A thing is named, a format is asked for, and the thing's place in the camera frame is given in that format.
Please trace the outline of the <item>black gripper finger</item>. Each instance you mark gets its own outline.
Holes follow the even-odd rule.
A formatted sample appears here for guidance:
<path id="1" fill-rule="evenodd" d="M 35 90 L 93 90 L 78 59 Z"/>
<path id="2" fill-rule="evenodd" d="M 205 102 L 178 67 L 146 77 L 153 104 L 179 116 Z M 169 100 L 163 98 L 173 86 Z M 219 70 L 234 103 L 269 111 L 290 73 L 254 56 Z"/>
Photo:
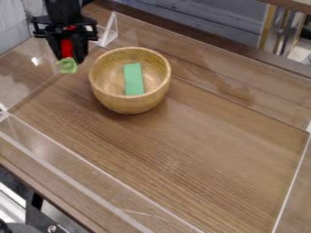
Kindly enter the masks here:
<path id="1" fill-rule="evenodd" d="M 62 60 L 62 40 L 57 35 L 47 36 L 49 45 L 54 52 L 55 57 Z"/>
<path id="2" fill-rule="evenodd" d="M 78 64 L 82 64 L 89 55 L 89 40 L 83 35 L 74 35 L 73 42 L 75 50 L 75 61 Z"/>

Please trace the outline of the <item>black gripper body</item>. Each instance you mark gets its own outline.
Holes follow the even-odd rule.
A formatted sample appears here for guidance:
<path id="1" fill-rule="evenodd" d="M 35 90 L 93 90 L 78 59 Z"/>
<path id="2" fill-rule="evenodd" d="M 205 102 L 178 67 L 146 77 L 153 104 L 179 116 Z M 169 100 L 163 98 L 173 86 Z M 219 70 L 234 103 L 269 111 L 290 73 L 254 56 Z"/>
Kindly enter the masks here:
<path id="1" fill-rule="evenodd" d="M 79 35 L 87 40 L 99 40 L 98 21 L 90 17 L 79 16 L 70 23 L 55 23 L 47 15 L 35 16 L 31 19 L 34 24 L 34 36 L 47 38 L 50 35 L 70 37 Z"/>

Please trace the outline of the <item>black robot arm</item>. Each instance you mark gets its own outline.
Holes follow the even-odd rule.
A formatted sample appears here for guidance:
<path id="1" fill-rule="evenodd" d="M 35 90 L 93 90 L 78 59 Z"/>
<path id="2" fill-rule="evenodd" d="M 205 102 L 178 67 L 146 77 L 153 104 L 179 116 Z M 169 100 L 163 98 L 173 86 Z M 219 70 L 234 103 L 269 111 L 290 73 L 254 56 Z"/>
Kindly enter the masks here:
<path id="1" fill-rule="evenodd" d="M 34 16 L 34 36 L 45 38 L 59 61 L 79 65 L 89 55 L 89 42 L 99 40 L 98 21 L 82 14 L 85 0 L 43 0 L 47 14 Z"/>

